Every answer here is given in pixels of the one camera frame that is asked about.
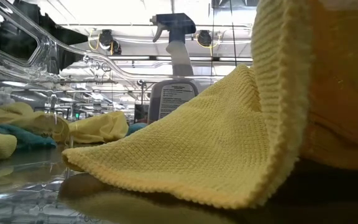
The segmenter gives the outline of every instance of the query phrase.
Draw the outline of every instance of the blue cloth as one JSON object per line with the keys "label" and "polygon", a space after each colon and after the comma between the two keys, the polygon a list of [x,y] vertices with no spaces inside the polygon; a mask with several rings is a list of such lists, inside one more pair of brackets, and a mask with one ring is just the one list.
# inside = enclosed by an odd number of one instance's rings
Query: blue cloth
{"label": "blue cloth", "polygon": [[17,150],[32,149],[35,147],[41,147],[42,149],[57,147],[56,142],[51,137],[43,138],[10,124],[0,124],[0,134],[11,134],[15,136],[17,139]]}
{"label": "blue cloth", "polygon": [[146,123],[136,123],[136,124],[131,124],[128,128],[128,132],[126,136],[131,135],[132,133],[146,127],[147,124]]}

